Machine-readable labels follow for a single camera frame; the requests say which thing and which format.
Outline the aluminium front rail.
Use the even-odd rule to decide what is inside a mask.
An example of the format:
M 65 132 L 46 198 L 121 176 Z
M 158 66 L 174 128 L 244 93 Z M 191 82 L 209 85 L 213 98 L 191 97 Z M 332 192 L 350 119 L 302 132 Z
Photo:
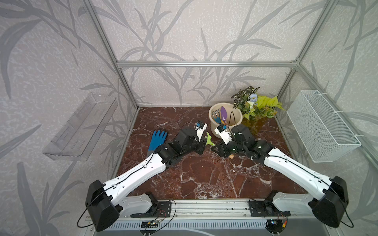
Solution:
M 291 216 L 314 217 L 312 210 L 307 205 L 308 194 L 284 194 L 275 203 L 280 211 L 289 211 Z M 252 217 L 247 199 L 194 199 L 174 200 L 172 202 L 171 215 L 186 218 L 219 218 L 231 219 Z M 110 219 L 113 224 L 118 219 L 131 218 L 131 214 L 145 213 L 151 206 L 150 200 L 145 194 L 124 198 L 117 206 L 116 213 L 104 213 L 101 222 Z

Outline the blue gardening glove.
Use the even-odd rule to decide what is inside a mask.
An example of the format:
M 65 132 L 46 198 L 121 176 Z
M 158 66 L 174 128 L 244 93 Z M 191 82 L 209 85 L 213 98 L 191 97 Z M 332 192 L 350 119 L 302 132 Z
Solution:
M 158 146 L 162 145 L 165 142 L 166 137 L 167 132 L 165 130 L 155 130 L 152 134 L 152 138 L 146 156 L 150 156 Z

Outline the blue fork yellow handle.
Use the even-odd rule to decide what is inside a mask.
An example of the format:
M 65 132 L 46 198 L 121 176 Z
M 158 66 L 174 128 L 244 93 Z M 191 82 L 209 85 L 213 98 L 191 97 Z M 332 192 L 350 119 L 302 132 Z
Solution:
M 221 113 L 220 113 L 220 109 L 214 110 L 214 111 L 212 112 L 212 118 L 213 118 L 213 120 L 214 120 L 217 124 L 219 124 L 219 125 L 222 124 L 222 122 L 221 122 Z

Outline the potted green plant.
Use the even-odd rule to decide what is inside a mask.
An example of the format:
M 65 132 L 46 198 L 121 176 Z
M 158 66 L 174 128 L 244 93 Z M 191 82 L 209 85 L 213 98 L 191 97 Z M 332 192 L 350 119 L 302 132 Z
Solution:
M 278 110 L 284 110 L 283 104 L 275 96 L 259 95 L 258 88 L 249 86 L 238 93 L 234 94 L 233 108 L 242 112 L 242 124 L 249 128 L 253 135 L 259 133 L 263 125 L 272 119 L 278 113 Z

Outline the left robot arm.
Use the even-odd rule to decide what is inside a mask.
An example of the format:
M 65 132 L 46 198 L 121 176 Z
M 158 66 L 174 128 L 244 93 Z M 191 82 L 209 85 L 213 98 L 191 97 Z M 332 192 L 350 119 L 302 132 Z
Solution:
M 173 141 L 158 146 L 145 160 L 127 172 L 102 183 L 92 182 L 88 187 L 85 211 L 89 213 L 97 232 L 114 224 L 121 214 L 142 215 L 154 213 L 158 201 L 152 195 L 142 194 L 129 198 L 128 195 L 141 184 L 179 163 L 188 154 L 203 154 L 206 139 L 203 133 L 207 124 L 197 122 L 194 128 L 184 127 Z

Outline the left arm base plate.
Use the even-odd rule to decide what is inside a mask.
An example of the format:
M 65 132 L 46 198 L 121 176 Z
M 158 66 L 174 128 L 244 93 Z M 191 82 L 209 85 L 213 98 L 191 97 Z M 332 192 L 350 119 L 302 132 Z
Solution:
M 131 214 L 131 218 L 148 218 L 148 217 L 169 217 L 172 210 L 171 201 L 158 201 L 152 192 L 145 193 L 147 199 L 150 200 L 151 206 L 145 213 L 134 213 Z

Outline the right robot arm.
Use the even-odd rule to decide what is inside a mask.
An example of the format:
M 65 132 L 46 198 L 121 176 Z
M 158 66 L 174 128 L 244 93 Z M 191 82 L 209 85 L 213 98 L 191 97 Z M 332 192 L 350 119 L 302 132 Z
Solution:
M 245 125 L 226 128 L 220 125 L 214 133 L 222 142 L 213 145 L 212 151 L 221 157 L 245 155 L 283 174 L 303 189 L 305 194 L 287 194 L 271 191 L 264 200 L 251 200 L 251 215 L 283 216 L 291 213 L 312 214 L 323 224 L 338 228 L 348 206 L 347 184 L 341 177 L 322 175 L 285 155 L 265 140 L 256 140 Z

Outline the clear acrylic wall shelf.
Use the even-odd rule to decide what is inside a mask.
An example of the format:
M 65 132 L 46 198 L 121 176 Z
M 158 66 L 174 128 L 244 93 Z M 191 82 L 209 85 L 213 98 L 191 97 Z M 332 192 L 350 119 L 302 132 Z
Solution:
M 52 160 L 86 161 L 117 107 L 116 96 L 90 93 L 42 153 Z

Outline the cream plastic bucket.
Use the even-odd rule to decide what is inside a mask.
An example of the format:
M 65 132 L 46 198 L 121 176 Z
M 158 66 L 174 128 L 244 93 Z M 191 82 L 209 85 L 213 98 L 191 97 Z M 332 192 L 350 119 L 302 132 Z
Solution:
M 218 103 L 213 105 L 209 110 L 209 118 L 211 121 L 211 132 L 217 137 L 221 138 L 215 132 L 215 129 L 221 124 L 221 108 L 225 108 L 227 112 L 226 121 L 229 124 L 230 128 L 233 128 L 236 125 L 241 124 L 243 115 L 239 109 L 233 109 L 233 105 L 230 103 Z

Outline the green hand rake wooden handle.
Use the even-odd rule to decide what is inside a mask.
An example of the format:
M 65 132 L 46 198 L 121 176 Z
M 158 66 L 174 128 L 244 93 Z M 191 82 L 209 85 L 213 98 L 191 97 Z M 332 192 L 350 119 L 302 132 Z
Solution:
M 205 137 L 205 138 L 206 138 L 206 146 L 207 146 L 207 145 L 210 145 L 211 147 L 215 147 L 216 144 L 215 144 L 214 142 L 211 141 L 212 136 L 209 134 L 209 132 L 206 132 L 206 134 L 207 134 L 207 136 Z M 228 158 L 233 159 L 233 158 L 234 158 L 234 154 L 230 154 L 230 155 L 228 156 Z

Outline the purple trowel pink handle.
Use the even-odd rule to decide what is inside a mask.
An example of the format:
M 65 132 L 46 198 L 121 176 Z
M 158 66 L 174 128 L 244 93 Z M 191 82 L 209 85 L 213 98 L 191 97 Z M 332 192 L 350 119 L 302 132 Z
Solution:
M 228 122 L 227 122 L 227 111 L 225 109 L 224 106 L 222 106 L 220 108 L 220 118 L 222 120 L 222 122 L 225 124 L 225 125 L 228 125 Z

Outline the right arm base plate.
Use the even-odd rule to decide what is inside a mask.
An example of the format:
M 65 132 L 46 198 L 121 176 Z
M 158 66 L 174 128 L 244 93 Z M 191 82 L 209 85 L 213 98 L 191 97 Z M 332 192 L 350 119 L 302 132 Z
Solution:
M 291 216 L 289 211 L 280 211 L 273 204 L 273 197 L 278 191 L 272 191 L 264 200 L 255 200 L 250 198 L 248 201 L 250 214 L 252 217 L 288 217 Z

